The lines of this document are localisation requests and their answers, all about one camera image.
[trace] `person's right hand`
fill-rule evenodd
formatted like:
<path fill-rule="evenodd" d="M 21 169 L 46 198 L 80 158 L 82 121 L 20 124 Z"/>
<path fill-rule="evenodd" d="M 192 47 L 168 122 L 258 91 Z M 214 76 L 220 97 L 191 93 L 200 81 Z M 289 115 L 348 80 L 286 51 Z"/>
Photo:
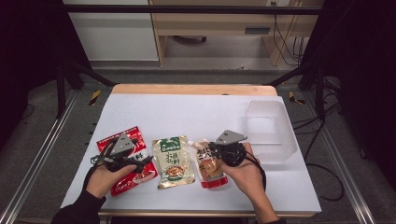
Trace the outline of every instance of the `person's right hand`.
<path fill-rule="evenodd" d="M 249 143 L 244 143 L 243 145 L 245 150 L 253 155 L 251 145 Z M 251 155 L 247 154 L 247 157 L 254 160 L 255 158 L 252 158 Z M 249 198 L 264 192 L 262 174 L 259 168 L 251 161 L 244 160 L 237 167 L 228 166 L 223 161 L 220 161 L 220 167 L 225 174 L 229 175 L 233 181 L 235 181 L 236 186 L 238 186 Z"/>

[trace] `gray carpet floor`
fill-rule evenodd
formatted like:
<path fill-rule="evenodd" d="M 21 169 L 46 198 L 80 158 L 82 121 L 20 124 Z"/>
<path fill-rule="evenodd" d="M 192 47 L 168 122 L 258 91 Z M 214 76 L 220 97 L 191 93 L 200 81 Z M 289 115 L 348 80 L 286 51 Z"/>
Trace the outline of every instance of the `gray carpet floor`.
<path fill-rule="evenodd" d="M 143 70 L 98 70 L 104 77 L 109 77 L 122 83 L 220 83 L 220 84 L 262 84 L 285 74 L 279 70 L 249 70 L 249 69 L 143 69 Z M 57 137 L 52 151 L 39 172 L 39 175 L 25 198 L 16 223 L 48 223 L 48 220 L 58 211 L 64 193 L 71 184 L 77 168 L 90 142 L 95 124 L 111 88 L 83 77 L 86 84 L 82 90 L 67 90 L 68 95 L 77 93 L 76 104 L 70 112 L 67 122 Z M 308 104 L 300 105 L 289 100 L 289 92 L 293 91 L 296 99 L 305 99 L 310 92 L 303 94 L 295 86 L 295 82 L 280 85 L 276 88 L 284 98 L 290 120 L 292 122 L 312 119 Z M 89 105 L 92 94 L 101 90 L 95 105 Z M 326 107 L 337 103 L 330 95 Z M 350 131 L 347 121 L 338 110 L 326 117 L 325 128 L 331 134 L 332 140 L 347 168 L 352 173 L 364 201 L 366 201 L 374 223 L 396 223 L 396 194 L 385 177 L 379 171 L 374 161 L 361 158 L 358 144 Z M 29 106 L 13 132 L 7 144 L 0 151 L 0 209 L 7 208 L 18 186 L 29 171 L 35 155 L 45 141 L 57 113 L 56 85 L 54 81 L 32 90 L 29 94 Z M 307 151 L 318 124 L 312 124 L 296 130 L 296 137 L 303 154 Z M 323 136 L 320 134 L 309 152 L 307 162 L 320 164 L 337 173 L 329 156 Z M 341 188 L 334 176 L 317 167 L 308 166 L 318 196 L 336 198 Z M 358 219 L 351 205 L 348 194 L 337 202 L 329 202 L 319 197 L 322 212 L 310 218 L 288 218 L 289 223 L 364 223 Z"/>

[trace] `white cabinet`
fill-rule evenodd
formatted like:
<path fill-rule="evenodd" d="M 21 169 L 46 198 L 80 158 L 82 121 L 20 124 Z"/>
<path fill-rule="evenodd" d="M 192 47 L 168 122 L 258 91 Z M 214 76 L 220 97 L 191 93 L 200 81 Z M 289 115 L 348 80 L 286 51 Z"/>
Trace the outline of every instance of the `white cabinet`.
<path fill-rule="evenodd" d="M 64 0 L 65 4 L 147 5 L 146 0 Z M 90 61 L 158 61 L 149 13 L 69 13 Z"/>

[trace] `green and beige food package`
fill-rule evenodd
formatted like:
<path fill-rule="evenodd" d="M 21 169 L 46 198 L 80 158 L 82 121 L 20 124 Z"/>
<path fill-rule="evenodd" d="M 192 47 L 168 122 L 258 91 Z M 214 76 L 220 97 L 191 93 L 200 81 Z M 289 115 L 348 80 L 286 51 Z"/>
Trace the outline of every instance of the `green and beige food package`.
<path fill-rule="evenodd" d="M 181 135 L 152 141 L 154 160 L 161 175 L 158 189 L 167 189 L 195 181 L 188 139 Z"/>

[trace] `food package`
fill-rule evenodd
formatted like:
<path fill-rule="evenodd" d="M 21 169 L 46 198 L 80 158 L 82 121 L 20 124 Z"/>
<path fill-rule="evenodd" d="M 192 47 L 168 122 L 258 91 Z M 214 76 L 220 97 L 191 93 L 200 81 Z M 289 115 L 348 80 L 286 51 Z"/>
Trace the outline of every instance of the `food package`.
<path fill-rule="evenodd" d="M 195 181 L 187 137 L 152 141 L 154 160 L 161 174 L 158 189 L 167 189 Z"/>
<path fill-rule="evenodd" d="M 195 166 L 204 189 L 212 189 L 228 183 L 227 175 L 222 172 L 219 160 L 212 156 L 212 151 L 206 140 L 189 141 L 188 145 L 193 148 Z"/>
<path fill-rule="evenodd" d="M 142 161 L 143 159 L 149 156 L 149 151 L 146 147 L 146 143 L 143 140 L 142 134 L 137 126 L 128 129 L 124 132 L 116 133 L 103 140 L 96 142 L 99 151 L 102 152 L 102 150 L 106 147 L 107 143 L 110 140 L 120 137 L 122 133 L 126 133 L 131 140 L 137 139 L 137 143 L 135 144 L 134 150 L 132 150 L 128 156 L 129 158 L 134 157 L 136 160 Z M 154 178 L 157 175 L 158 175 L 157 170 L 155 169 L 153 161 L 151 161 L 149 164 L 145 166 L 141 174 L 130 173 L 124 176 L 123 178 L 121 178 L 119 181 L 117 181 L 117 183 L 110 190 L 111 195 L 117 196 L 127 191 L 128 189 L 132 189 L 139 184 L 143 184 L 149 181 L 150 179 Z"/>

